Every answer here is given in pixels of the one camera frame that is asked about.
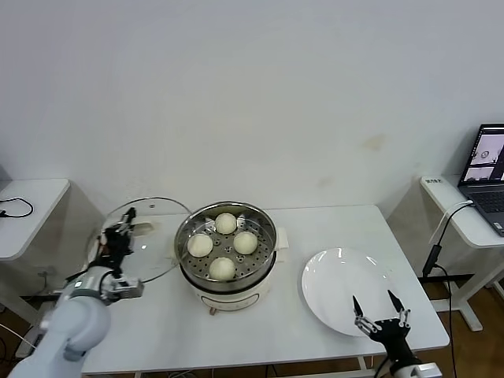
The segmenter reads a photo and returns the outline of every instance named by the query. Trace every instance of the steamed bun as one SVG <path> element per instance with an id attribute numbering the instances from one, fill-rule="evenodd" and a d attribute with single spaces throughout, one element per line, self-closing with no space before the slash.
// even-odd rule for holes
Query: steamed bun
<path id="1" fill-rule="evenodd" d="M 209 268 L 210 278 L 227 281 L 235 276 L 235 263 L 230 258 L 216 258 Z"/>
<path id="2" fill-rule="evenodd" d="M 233 246 L 239 254 L 251 254 L 258 247 L 258 238 L 252 232 L 240 232 L 235 236 Z"/>
<path id="3" fill-rule="evenodd" d="M 223 235 L 231 234 L 236 230 L 236 218 L 233 214 L 222 213 L 215 220 L 217 232 Z"/>
<path id="4" fill-rule="evenodd" d="M 187 242 L 187 250 L 195 258 L 203 258 L 213 249 L 213 241 L 208 235 L 196 234 Z"/>

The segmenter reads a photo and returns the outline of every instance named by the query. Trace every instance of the white cable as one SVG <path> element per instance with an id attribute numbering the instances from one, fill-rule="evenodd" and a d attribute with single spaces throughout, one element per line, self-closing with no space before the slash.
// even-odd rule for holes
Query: white cable
<path id="1" fill-rule="evenodd" d="M 168 377 L 169 378 L 177 378 L 179 376 L 184 377 L 189 372 L 192 372 L 192 370 L 187 370 L 186 372 L 175 372 L 175 373 L 172 373 L 172 374 L 168 374 Z"/>
<path id="2" fill-rule="evenodd" d="M 443 216 L 441 217 L 441 220 L 440 220 L 440 221 L 439 221 L 439 223 L 438 223 L 438 227 L 436 227 L 436 228 L 435 228 L 434 232 L 432 233 L 431 238 L 428 240 L 428 243 L 429 243 L 429 244 L 430 244 L 430 243 L 432 243 L 432 240 L 434 239 L 435 234 L 437 234 L 437 233 L 438 233 L 439 228 L 441 227 L 441 224 L 443 224 L 443 220 L 444 220 L 444 218 L 445 218 L 445 217 L 446 217 L 449 213 L 451 213 L 451 210 L 456 210 L 456 209 L 455 209 L 455 207 L 457 207 L 457 206 L 468 205 L 468 204 L 471 204 L 471 203 L 473 203 L 473 201 L 471 201 L 470 199 L 468 199 L 467 201 L 464 201 L 464 202 L 459 202 L 459 203 L 456 203 L 456 204 L 454 204 L 454 205 L 450 206 L 450 207 L 447 209 L 447 211 L 445 211 L 445 212 L 443 213 Z"/>
<path id="3" fill-rule="evenodd" d="M 28 340 L 26 340 L 23 336 L 21 336 L 19 333 L 16 333 L 15 331 L 13 331 L 12 329 L 10 329 L 9 327 L 6 327 L 5 325 L 3 325 L 2 323 L 0 323 L 0 327 L 2 328 L 5 328 L 7 331 L 9 331 L 10 333 L 16 335 L 17 337 L 19 337 L 21 340 L 23 340 L 25 343 L 27 343 L 28 345 L 32 346 L 34 349 L 36 349 L 35 345 L 33 345 L 32 343 L 30 343 Z"/>

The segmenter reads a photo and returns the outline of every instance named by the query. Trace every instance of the metal pot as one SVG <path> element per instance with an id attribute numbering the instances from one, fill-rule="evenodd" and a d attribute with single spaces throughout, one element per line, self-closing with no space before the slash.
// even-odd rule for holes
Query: metal pot
<path id="1" fill-rule="evenodd" d="M 215 218 L 222 213 L 236 217 L 237 229 L 229 235 L 219 234 Z M 258 238 L 258 248 L 250 255 L 238 254 L 233 239 L 240 232 L 249 231 Z M 213 241 L 212 252 L 195 258 L 187 250 L 187 242 L 195 234 L 207 234 Z M 271 218 L 261 209 L 242 202 L 217 202 L 192 213 L 179 227 L 175 236 L 175 252 L 180 269 L 190 284 L 210 294 L 229 295 L 259 284 L 272 270 L 276 260 L 276 228 Z M 215 258 L 231 258 L 235 276 L 228 281 L 209 277 L 210 263 Z"/>

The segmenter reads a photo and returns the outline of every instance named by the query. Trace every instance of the white plate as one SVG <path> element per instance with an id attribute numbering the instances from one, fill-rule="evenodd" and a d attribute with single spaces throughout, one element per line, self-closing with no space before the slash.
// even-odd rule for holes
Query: white plate
<path id="1" fill-rule="evenodd" d="M 302 274 L 302 292 L 310 309 L 327 326 L 346 335 L 364 336 L 354 324 L 353 295 L 373 321 L 397 316 L 387 290 L 395 293 L 378 262 L 350 248 L 316 254 Z"/>

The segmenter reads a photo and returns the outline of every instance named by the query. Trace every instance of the table leg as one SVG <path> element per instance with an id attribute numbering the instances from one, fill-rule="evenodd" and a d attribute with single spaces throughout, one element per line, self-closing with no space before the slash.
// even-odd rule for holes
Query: table leg
<path id="1" fill-rule="evenodd" d="M 453 282 L 450 284 L 452 293 L 460 290 L 457 287 L 457 284 Z M 431 304 L 437 313 L 445 313 L 450 310 L 450 301 L 448 299 L 431 301 Z M 462 317 L 464 317 L 465 323 L 467 323 L 471 331 L 478 332 L 483 330 L 483 325 L 481 325 L 480 320 L 474 313 L 471 306 L 467 303 L 467 301 L 459 301 L 458 303 L 452 301 L 451 309 L 453 311 L 460 311 Z"/>
<path id="2" fill-rule="evenodd" d="M 491 282 L 487 283 L 485 285 L 485 287 L 487 289 L 490 289 L 490 288 L 492 288 L 495 285 L 495 283 L 497 283 L 497 282 L 499 282 L 501 280 L 504 280 L 504 272 L 502 272 L 501 274 L 499 274 L 498 276 L 496 276 Z"/>
<path id="3" fill-rule="evenodd" d="M 5 283 L 0 283 L 0 303 L 13 313 L 25 319 L 31 325 L 34 325 L 38 317 L 37 310 L 15 293 L 14 289 Z"/>
<path id="4" fill-rule="evenodd" d="M 497 265 L 490 266 L 488 269 L 482 269 L 460 288 L 455 283 L 450 283 L 452 293 L 452 310 L 461 312 L 461 315 L 464 317 L 464 320 L 471 331 L 481 331 L 483 330 L 483 326 L 467 301 L 486 284 L 493 282 L 495 277 L 503 271 L 504 261 Z M 450 309 L 448 299 L 431 301 L 431 304 L 438 313 L 446 312 Z"/>
<path id="5" fill-rule="evenodd" d="M 368 367 L 365 365 L 364 358 L 362 356 L 357 357 L 357 361 L 359 362 L 359 369 L 366 370 Z"/>
<path id="6" fill-rule="evenodd" d="M 491 282 L 496 276 L 504 271 L 504 261 L 497 264 L 494 268 L 483 270 L 476 273 L 469 281 L 467 281 L 460 289 L 453 293 L 452 301 L 455 304 L 466 302 L 483 286 Z"/>

